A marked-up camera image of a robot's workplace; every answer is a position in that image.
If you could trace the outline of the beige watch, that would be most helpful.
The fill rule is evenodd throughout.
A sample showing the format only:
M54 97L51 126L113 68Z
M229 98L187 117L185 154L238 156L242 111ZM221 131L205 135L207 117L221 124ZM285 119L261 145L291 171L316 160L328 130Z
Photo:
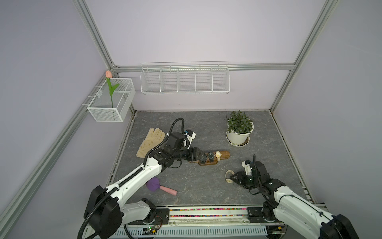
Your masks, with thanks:
M215 152L215 157L216 157L217 161L220 161L221 156L222 156L221 152L217 150L217 151Z
M233 180L231 179L231 177L235 175L235 173L232 171L232 170L228 170L226 171L225 173L225 181L229 184L232 184L234 183Z

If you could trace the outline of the slim black watch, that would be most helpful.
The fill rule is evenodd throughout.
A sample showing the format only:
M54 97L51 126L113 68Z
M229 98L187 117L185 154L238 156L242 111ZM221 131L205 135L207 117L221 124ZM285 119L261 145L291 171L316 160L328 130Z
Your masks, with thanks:
M206 164L214 164L215 162L215 153L214 152L208 152L206 154L207 156L207 160L206 160Z

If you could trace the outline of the chunky black watch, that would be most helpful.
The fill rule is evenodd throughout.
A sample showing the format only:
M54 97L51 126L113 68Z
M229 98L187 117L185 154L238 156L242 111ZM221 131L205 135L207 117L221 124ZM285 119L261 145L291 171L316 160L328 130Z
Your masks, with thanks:
M206 160L207 160L207 156L204 152L199 152L198 154L198 163L199 164L205 164L206 163Z

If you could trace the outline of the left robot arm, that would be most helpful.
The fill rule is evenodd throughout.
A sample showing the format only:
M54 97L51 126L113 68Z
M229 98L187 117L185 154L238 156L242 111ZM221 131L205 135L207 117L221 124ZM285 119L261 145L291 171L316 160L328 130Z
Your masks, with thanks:
M77 238L83 237L87 226L91 226L96 236L101 239L110 238L120 226L133 221L153 221L155 206L147 199L127 204L128 199L149 180L170 168L174 161L192 157L191 146L196 133L181 128L181 132L169 132L156 146L144 156L143 163L125 177L105 188L97 186L89 196L84 212L84 221L80 226Z

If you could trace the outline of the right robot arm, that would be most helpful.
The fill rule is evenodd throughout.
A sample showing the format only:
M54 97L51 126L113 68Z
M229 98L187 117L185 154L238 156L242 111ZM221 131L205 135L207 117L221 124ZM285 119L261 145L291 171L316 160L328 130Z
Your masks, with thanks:
M319 209L298 196L282 181L271 178L265 165L256 160L242 162L244 171L229 179L247 190L262 194L263 217L268 222L281 221L307 239L357 239L359 236L348 218Z

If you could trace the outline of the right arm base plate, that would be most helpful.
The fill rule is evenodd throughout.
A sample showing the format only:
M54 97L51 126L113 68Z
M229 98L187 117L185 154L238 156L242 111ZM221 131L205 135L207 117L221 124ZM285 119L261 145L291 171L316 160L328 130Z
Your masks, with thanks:
M247 207L248 220L250 223L259 223L264 225L275 226L281 224L282 226L286 225L283 221L280 221L276 218L272 208L262 206L250 206Z

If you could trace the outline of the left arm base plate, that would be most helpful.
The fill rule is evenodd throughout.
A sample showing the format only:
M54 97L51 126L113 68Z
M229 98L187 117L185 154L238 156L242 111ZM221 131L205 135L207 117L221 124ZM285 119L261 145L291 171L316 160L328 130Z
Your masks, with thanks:
M128 225L167 225L170 219L168 208L157 208L155 212L150 212L144 220L136 220Z

